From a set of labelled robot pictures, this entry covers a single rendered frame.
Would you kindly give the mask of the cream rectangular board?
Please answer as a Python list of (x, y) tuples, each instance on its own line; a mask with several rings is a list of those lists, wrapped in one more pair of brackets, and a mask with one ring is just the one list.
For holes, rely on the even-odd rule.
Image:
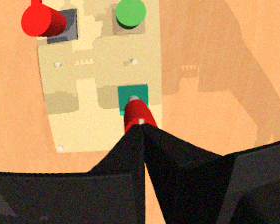
[(38, 36), (58, 153), (111, 151), (132, 125), (161, 129), (159, 0), (31, 0), (20, 24)]

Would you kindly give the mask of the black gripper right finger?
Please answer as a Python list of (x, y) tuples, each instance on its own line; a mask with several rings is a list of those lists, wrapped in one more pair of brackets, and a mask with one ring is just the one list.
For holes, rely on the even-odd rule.
[(280, 141), (222, 156), (164, 129), (141, 128), (165, 224), (229, 224), (244, 193), (280, 180)]

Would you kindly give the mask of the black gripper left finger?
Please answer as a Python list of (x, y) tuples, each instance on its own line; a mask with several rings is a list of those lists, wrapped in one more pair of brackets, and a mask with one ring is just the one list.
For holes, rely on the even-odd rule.
[(0, 172), (0, 224), (147, 224), (141, 125), (91, 171)]

